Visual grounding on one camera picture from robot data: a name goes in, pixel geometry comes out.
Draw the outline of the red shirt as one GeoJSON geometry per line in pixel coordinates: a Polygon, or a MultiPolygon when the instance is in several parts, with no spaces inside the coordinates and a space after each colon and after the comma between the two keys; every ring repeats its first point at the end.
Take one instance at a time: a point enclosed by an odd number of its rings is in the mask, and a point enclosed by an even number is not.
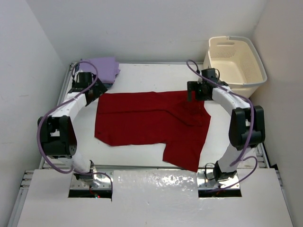
{"type": "Polygon", "coordinates": [[[110,146],[163,143],[164,162],[196,172],[211,116],[186,91],[105,93],[98,99],[96,139],[110,146]]]}

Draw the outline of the blue shirt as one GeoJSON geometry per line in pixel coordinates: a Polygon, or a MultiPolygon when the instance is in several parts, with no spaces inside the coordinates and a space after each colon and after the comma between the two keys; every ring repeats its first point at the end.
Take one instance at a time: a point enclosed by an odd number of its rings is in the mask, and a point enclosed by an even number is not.
{"type": "Polygon", "coordinates": [[[110,88],[113,86],[113,83],[104,83],[104,86],[105,86],[107,89],[110,89],[110,88]]]}

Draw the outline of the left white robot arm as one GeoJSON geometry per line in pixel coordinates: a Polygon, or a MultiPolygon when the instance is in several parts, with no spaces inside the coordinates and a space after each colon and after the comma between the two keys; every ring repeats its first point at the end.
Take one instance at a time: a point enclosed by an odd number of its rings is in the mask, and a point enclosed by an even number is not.
{"type": "Polygon", "coordinates": [[[106,92],[107,88],[95,74],[80,72],[73,77],[63,103],[38,119],[38,147],[47,163],[54,166],[50,160],[60,160],[71,168],[65,173],[75,171],[86,175],[91,172],[91,161],[77,150],[72,123],[82,108],[106,92]]]}

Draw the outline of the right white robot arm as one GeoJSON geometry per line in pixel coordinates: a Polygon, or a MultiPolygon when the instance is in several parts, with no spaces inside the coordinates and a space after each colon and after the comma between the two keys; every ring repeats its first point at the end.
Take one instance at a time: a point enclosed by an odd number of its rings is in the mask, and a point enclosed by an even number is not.
{"type": "Polygon", "coordinates": [[[243,157],[265,140],[264,110],[234,93],[227,83],[220,81],[215,68],[194,70],[199,81],[187,83],[187,99],[197,101],[213,100],[230,115],[229,146],[216,161],[213,175],[216,181],[234,177],[243,157]]]}

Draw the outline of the lilac cloth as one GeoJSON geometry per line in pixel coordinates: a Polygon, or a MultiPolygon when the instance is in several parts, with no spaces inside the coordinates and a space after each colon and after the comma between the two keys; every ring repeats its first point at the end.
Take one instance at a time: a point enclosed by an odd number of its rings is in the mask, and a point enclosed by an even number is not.
{"type": "Polygon", "coordinates": [[[83,59],[93,64],[98,70],[98,78],[103,84],[113,85],[117,75],[120,73],[119,62],[115,57],[101,57],[83,59]]]}

